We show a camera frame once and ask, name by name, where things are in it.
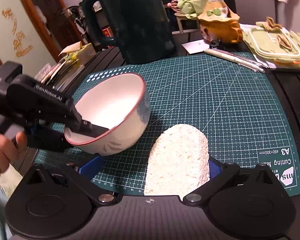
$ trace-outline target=white ceramic bowl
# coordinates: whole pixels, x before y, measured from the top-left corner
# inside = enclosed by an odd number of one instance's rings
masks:
[[[103,156],[134,145],[150,118],[146,83],[135,73],[120,74],[99,83],[75,107],[84,120],[109,131],[93,138],[65,128],[66,140],[85,152]]]

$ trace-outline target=white loofah sponge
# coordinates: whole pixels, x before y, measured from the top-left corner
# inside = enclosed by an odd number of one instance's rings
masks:
[[[210,179],[208,140],[197,128],[177,124],[153,145],[148,161],[145,195],[183,197]]]

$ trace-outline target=large dark mug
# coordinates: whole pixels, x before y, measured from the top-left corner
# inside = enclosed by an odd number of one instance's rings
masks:
[[[100,1],[114,37],[103,35],[93,4]],[[89,31],[101,44],[118,46],[128,64],[143,64],[175,49],[161,0],[83,0]]]

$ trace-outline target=green cutting mat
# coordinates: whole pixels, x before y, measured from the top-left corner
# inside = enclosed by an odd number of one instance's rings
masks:
[[[147,83],[149,125],[133,147],[105,158],[103,170],[93,179],[95,184],[142,195],[155,140],[173,125],[186,123],[207,136],[209,154],[217,160],[248,168],[267,163],[289,195],[300,194],[294,138],[265,74],[209,55],[177,57],[91,74],[74,93],[74,101],[102,80],[128,72],[139,73]],[[63,126],[54,124],[54,129]],[[55,166],[87,155],[77,148],[65,153],[40,150],[35,161]]]

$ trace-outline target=gold calligraphy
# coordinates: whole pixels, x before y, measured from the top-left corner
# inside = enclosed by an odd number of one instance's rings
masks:
[[[2,10],[2,15],[6,20],[11,19],[13,21],[12,34],[16,35],[16,39],[13,40],[13,49],[16,50],[17,58],[23,57],[24,55],[28,54],[29,51],[31,51],[33,49],[33,46],[29,45],[28,47],[23,49],[21,41],[23,39],[26,39],[26,36],[23,33],[23,31],[17,32],[17,19],[14,17],[11,8]]]

